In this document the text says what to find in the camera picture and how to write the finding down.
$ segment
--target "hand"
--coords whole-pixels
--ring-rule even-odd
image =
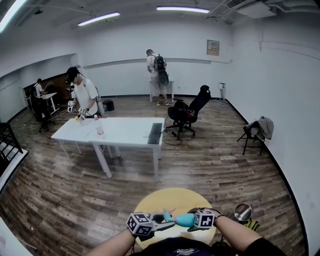
[[[210,211],[212,214],[214,214],[214,219],[213,219],[213,222],[212,222],[212,225],[215,221],[215,219],[217,218],[217,216],[220,216],[222,215],[222,213],[216,209],[213,209],[213,208],[192,208],[191,210],[188,211],[188,214],[195,214],[198,212],[198,211]],[[190,228],[188,228],[188,232],[193,232],[193,231],[198,231],[198,230],[208,230],[210,229],[211,227],[198,227],[198,226],[192,226]]]

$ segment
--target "black and white cube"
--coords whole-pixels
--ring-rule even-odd
[[[138,236],[148,236],[153,228],[151,220],[143,213],[131,213],[126,224],[132,234]]]
[[[210,210],[198,210],[195,214],[194,225],[200,229],[210,229],[214,226],[215,215]]]

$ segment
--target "black keyboard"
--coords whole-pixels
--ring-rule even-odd
[[[159,144],[162,134],[162,122],[154,122],[149,134],[148,144]]]

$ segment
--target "gaming chair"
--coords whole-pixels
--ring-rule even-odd
[[[183,129],[187,129],[193,132],[194,137],[196,132],[191,129],[191,124],[197,121],[199,111],[210,99],[211,93],[207,85],[201,86],[199,94],[191,102],[190,106],[184,103],[183,99],[174,98],[173,100],[176,101],[176,103],[174,106],[168,108],[168,115],[173,120],[173,125],[166,127],[164,131],[167,132],[168,129],[179,128],[178,134],[175,132],[172,132],[172,134],[177,137],[177,140],[180,140],[180,133],[183,132]]]

